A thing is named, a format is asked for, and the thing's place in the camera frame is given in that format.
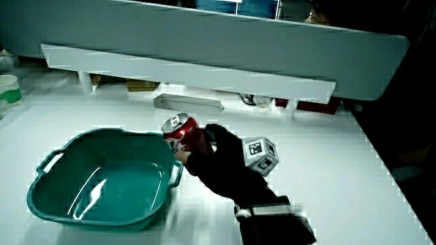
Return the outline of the person's right hand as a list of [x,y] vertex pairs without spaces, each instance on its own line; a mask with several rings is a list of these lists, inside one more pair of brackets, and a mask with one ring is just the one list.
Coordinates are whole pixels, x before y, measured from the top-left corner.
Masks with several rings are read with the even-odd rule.
[[212,192],[232,199],[242,208],[288,204],[286,196],[277,196],[263,176],[245,166],[242,140],[218,124],[208,124],[217,149],[205,155],[197,151],[177,150],[174,157]]

